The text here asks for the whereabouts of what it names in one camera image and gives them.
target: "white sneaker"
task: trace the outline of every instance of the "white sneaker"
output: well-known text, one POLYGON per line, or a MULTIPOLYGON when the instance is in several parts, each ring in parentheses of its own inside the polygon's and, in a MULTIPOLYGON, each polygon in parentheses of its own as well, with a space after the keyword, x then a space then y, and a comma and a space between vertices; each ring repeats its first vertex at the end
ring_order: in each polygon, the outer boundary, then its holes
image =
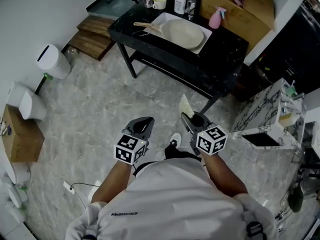
POLYGON ((181 140, 182 140, 181 134, 176 132, 172 135, 170 139, 170 144, 174 145, 176 148, 179 148, 181 145, 181 140))

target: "mug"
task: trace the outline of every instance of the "mug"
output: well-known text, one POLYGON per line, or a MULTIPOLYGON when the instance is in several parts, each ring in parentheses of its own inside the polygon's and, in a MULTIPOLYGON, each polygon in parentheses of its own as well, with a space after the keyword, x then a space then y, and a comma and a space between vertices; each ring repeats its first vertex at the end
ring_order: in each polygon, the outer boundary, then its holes
POLYGON ((153 8, 158 10, 163 10, 166 8, 167 0, 153 0, 153 8))

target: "table leg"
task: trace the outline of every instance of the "table leg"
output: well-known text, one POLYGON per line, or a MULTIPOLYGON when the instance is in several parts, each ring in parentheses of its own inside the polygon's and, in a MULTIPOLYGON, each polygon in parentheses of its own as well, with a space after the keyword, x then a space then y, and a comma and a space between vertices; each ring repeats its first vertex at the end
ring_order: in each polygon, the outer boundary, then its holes
POLYGON ((136 72, 135 72, 134 67, 132 66, 132 64, 131 64, 131 62, 130 62, 130 58, 129 58, 129 56, 128 56, 128 53, 127 53, 127 51, 126 51, 125 46, 124 46, 123 44, 119 43, 119 42, 117 42, 116 44, 119 46, 120 52, 121 52, 121 54, 122 54, 122 56, 123 56, 123 58, 124 58, 124 61, 125 61, 126 65, 127 65, 128 68, 129 68, 129 71, 130 71, 132 77, 133 77, 133 78, 137 78, 137 74, 136 74, 136 72))
POLYGON ((208 102, 206 103, 206 105, 203 107, 203 109, 201 109, 200 114, 204 114, 205 112, 207 112, 208 109, 210 109, 210 107, 217 101, 217 99, 219 99, 221 97, 220 93, 216 93, 211 99, 208 100, 208 102))

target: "spray bottle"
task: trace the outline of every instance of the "spray bottle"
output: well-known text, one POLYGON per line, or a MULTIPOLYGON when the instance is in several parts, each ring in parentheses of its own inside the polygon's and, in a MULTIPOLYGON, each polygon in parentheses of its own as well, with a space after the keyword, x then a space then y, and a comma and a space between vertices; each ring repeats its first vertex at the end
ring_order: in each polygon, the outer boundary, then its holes
POLYGON ((215 13, 211 16, 210 20, 209 20, 209 26, 213 29, 217 29, 220 26, 221 23, 221 15, 222 18, 225 19, 225 12, 227 10, 225 8, 222 7, 216 7, 216 11, 215 13))

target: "faucet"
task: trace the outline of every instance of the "faucet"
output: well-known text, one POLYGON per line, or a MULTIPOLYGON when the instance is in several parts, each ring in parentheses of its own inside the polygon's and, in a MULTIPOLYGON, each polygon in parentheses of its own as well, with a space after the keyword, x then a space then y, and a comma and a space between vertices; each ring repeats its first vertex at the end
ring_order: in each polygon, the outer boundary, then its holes
POLYGON ((194 11, 196 8, 197 0, 189 0, 187 4, 187 8, 185 8, 184 12, 188 14, 188 20, 192 21, 194 17, 194 11))

